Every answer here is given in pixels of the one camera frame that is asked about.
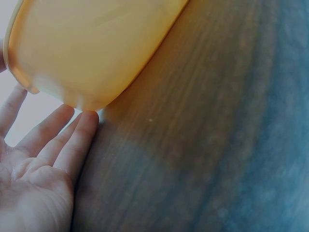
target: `hand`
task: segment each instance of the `hand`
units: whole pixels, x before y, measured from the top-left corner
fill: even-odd
[[[62,105],[16,147],[9,147],[4,138],[26,94],[17,86],[0,108],[0,231],[68,231],[73,187],[98,115],[84,112],[59,134],[74,114],[74,109]]]

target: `wood grain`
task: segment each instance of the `wood grain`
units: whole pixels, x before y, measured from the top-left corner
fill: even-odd
[[[309,231],[308,30],[308,0],[191,0],[105,109],[72,230]]]

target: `orange plastic container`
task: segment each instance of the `orange plastic container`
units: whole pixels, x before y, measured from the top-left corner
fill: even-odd
[[[134,80],[188,0],[20,0],[4,61],[29,92],[98,110]]]

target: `table surface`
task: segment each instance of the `table surface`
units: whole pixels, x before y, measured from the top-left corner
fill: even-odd
[[[191,0],[104,111],[74,231],[309,231],[309,1]]]

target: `finger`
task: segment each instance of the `finger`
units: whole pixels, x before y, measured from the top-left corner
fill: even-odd
[[[57,135],[56,138],[52,139],[38,154],[38,158],[45,160],[48,165],[53,166],[62,148],[69,141],[75,131],[80,118],[81,115],[78,115],[63,132]]]
[[[0,73],[6,70],[3,59],[3,39],[0,39]]]
[[[0,108],[0,136],[5,137],[16,120],[27,91],[17,85]]]
[[[76,182],[79,171],[89,150],[98,126],[96,112],[84,112],[68,143],[54,163],[55,168],[64,170]]]
[[[28,135],[15,147],[29,157],[37,157],[46,144],[55,138],[67,125],[74,114],[74,109],[62,105],[43,122],[30,131]]]

